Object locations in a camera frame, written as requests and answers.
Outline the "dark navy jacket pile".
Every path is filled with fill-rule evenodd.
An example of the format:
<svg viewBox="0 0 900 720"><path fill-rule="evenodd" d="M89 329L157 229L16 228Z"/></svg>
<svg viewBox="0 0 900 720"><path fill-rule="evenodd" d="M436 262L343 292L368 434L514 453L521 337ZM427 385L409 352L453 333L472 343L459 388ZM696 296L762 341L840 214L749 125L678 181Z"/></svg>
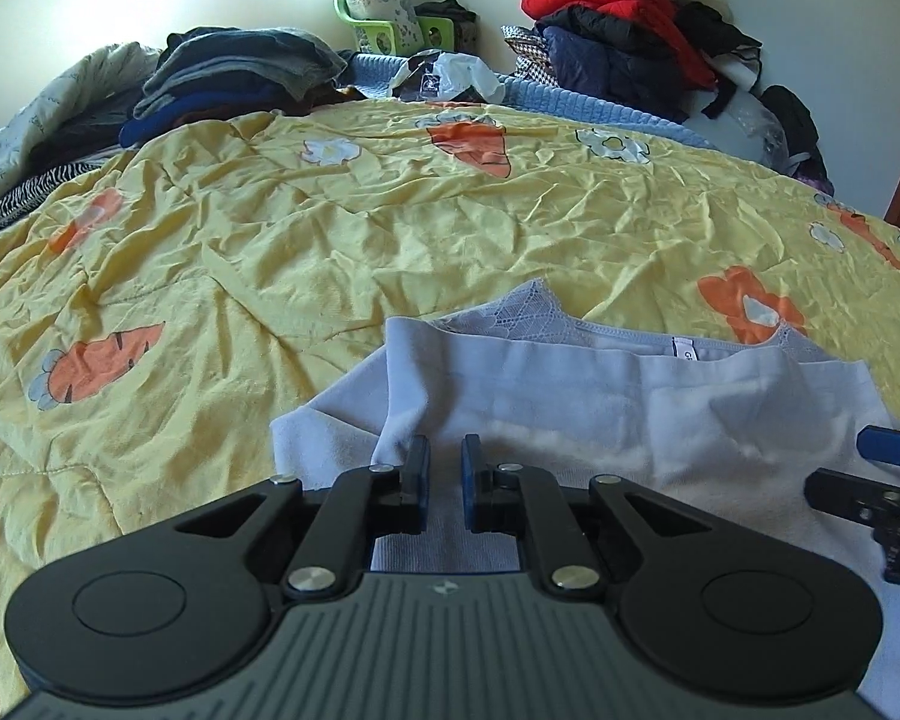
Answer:
<svg viewBox="0 0 900 720"><path fill-rule="evenodd" d="M682 124L688 85L678 54L634 21L569 5L536 21L559 86Z"/></svg>

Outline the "red puffer jacket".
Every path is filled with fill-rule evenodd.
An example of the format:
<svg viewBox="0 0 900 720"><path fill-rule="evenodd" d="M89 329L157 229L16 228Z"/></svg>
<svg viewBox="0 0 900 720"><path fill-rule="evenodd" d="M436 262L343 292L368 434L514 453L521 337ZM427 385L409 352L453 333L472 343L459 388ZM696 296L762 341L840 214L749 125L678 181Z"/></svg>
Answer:
<svg viewBox="0 0 900 720"><path fill-rule="evenodd" d="M676 7L671 0L521 0L520 6L523 13L535 21L569 7L583 7L634 23L660 37L673 50L683 78L691 89L712 89L717 83L710 65L676 26Z"/></svg>

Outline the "green plastic stool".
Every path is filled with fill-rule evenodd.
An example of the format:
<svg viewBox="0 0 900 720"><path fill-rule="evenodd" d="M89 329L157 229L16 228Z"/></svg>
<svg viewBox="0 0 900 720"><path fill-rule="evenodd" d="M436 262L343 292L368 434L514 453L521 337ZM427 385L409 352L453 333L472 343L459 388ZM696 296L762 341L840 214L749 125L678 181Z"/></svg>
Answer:
<svg viewBox="0 0 900 720"><path fill-rule="evenodd" d="M452 20L441 16L419 16L419 44L407 43L406 37L413 37L398 23L385 20L361 20L351 15L346 0L334 0L334 13L354 32L359 52L375 55L395 55L409 57L419 50L443 50L455 52L457 38Z"/></svg>

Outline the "lavender long sleeve top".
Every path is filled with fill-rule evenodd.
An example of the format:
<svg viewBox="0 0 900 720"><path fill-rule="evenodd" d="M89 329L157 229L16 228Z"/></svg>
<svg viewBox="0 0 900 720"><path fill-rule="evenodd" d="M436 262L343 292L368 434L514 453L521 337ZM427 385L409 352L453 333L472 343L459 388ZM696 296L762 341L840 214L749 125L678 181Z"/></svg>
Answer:
<svg viewBox="0 0 900 720"><path fill-rule="evenodd" d="M466 436L489 458L541 466L566 486L619 475L831 557L880 599L883 640L862 691L900 718L900 587L884 582L862 527L803 497L823 466L900 487L900 468L855 447L865 427L891 424L868 367L828 355L793 325L752 346L603 327L567 316L536 280L432 322L390 320L377 351L275 419L271 434L279 472L312 488L357 466L400 463L414 436L427 437L429 522L422 535L379 541L379 571L515 566L510 538L464 528Z"/></svg>

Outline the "yellow cartoon print quilt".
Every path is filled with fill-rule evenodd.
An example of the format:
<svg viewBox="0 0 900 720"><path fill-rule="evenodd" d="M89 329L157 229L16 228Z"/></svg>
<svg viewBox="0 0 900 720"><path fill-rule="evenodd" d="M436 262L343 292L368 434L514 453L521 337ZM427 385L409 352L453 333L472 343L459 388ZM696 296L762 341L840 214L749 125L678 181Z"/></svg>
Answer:
<svg viewBox="0 0 900 720"><path fill-rule="evenodd" d="M386 319L537 277L616 327L790 325L900 418L899 229L757 164L497 106L188 125L0 234L0 715L27 575L264 478L271 421Z"/></svg>

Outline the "white plastic bag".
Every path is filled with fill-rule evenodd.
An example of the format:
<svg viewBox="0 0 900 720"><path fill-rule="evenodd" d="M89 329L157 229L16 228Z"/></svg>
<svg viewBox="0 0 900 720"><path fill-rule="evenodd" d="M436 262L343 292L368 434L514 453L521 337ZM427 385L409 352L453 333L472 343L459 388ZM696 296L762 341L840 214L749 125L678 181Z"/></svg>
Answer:
<svg viewBox="0 0 900 720"><path fill-rule="evenodd" d="M500 104L505 85L476 55L431 50L404 60L390 94L400 101Z"/></svg>

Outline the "pale grey printed blanket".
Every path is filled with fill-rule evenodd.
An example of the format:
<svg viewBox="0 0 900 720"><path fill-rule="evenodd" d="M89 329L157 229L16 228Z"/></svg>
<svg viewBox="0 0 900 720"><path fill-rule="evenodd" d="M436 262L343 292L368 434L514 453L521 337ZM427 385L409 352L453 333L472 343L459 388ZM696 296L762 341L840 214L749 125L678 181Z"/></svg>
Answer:
<svg viewBox="0 0 900 720"><path fill-rule="evenodd" d="M155 70L159 50L139 43L94 50L48 83L0 128L0 199L23 177L35 146L91 104L144 82Z"/></svg>

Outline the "folded dark clothes stack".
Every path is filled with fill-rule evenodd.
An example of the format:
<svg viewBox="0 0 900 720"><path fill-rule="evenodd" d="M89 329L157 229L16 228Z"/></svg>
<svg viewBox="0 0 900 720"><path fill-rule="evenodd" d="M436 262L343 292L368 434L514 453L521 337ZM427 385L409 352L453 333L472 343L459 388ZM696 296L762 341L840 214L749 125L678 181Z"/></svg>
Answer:
<svg viewBox="0 0 900 720"><path fill-rule="evenodd" d="M305 103L347 68L320 37L294 28L201 28L174 32L119 131L121 146L142 145L205 112Z"/></svg>

